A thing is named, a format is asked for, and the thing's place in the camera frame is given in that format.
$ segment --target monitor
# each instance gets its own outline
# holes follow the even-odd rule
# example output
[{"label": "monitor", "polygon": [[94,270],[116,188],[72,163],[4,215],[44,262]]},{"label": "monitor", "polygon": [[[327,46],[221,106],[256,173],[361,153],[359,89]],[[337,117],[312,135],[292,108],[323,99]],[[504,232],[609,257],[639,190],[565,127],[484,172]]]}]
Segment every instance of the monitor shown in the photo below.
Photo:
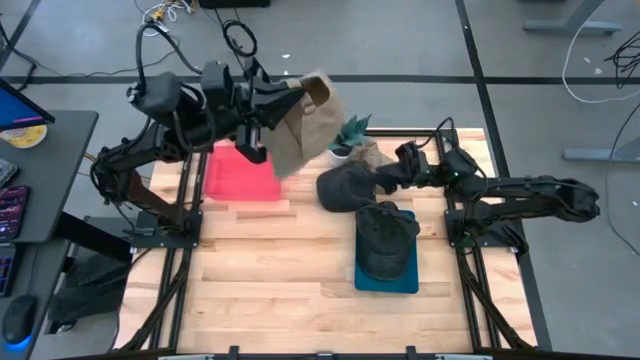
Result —
[{"label": "monitor", "polygon": [[53,123],[51,114],[0,80],[0,131]]}]

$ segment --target wooden tabletop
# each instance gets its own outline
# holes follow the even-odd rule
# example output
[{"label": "wooden tabletop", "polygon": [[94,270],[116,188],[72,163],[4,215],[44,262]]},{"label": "wooden tabletop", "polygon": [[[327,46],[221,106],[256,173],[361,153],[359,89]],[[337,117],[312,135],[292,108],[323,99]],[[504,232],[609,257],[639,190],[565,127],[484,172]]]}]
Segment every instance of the wooden tabletop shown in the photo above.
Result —
[{"label": "wooden tabletop", "polygon": [[[461,146],[492,176],[483,130],[458,132]],[[376,140],[381,151],[395,158],[393,150],[410,139]],[[435,145],[430,145],[425,151],[437,163]],[[412,188],[378,197],[414,211],[420,223],[419,292],[358,291],[353,285],[355,216],[327,212],[317,201],[315,181],[327,169],[327,159],[326,154],[314,159],[284,181],[277,202],[205,198],[180,353],[226,353],[231,345],[243,353],[403,353],[407,345],[425,353],[471,350],[458,266],[446,241],[443,190]],[[174,201],[181,166],[157,163],[151,190]],[[131,338],[154,306],[165,251],[151,251],[131,271],[116,347]],[[515,256],[506,248],[481,251],[496,306],[523,339],[535,344]],[[475,304],[488,345],[484,312]]]}]

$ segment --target black hat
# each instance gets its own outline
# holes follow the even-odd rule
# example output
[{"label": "black hat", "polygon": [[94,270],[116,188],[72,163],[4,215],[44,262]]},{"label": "black hat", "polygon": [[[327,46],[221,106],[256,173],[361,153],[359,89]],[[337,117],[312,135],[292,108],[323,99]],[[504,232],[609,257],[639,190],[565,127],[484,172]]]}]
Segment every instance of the black hat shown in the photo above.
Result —
[{"label": "black hat", "polygon": [[362,271],[378,280],[400,278],[409,263],[420,225],[390,201],[358,210],[356,225],[362,236],[360,246],[356,246],[356,261]]},{"label": "black hat", "polygon": [[316,180],[318,200],[327,211],[350,212],[375,204],[376,183],[369,166],[362,161],[348,162],[325,171]]}]

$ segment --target keyboard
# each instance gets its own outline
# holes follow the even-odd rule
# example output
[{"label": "keyboard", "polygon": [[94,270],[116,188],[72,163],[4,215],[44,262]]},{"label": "keyboard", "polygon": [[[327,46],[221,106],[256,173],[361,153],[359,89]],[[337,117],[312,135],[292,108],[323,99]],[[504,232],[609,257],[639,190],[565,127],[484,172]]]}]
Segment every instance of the keyboard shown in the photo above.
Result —
[{"label": "keyboard", "polygon": [[18,269],[18,256],[13,244],[0,246],[0,297],[11,295],[11,286]]}]

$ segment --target teal pad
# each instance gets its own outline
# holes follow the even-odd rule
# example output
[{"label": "teal pad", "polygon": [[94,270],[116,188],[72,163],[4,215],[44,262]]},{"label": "teal pad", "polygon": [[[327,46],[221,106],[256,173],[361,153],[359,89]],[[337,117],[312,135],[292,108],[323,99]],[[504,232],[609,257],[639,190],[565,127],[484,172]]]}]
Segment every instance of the teal pad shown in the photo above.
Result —
[{"label": "teal pad", "polygon": [[[416,215],[409,210],[401,210],[403,213],[411,215],[412,218],[415,219]],[[356,253],[358,251],[358,247],[362,244],[362,235],[356,229]],[[403,293],[403,294],[415,294],[418,292],[420,287],[418,281],[418,247],[416,240],[413,240],[413,245],[411,246],[411,254],[409,255],[409,264],[407,265],[407,269],[404,274],[399,279],[392,281],[384,281],[373,279],[369,277],[367,274],[362,271],[360,265],[356,261],[356,276],[354,285],[356,289],[361,291],[382,291],[382,292],[392,292],[392,293]]]}]

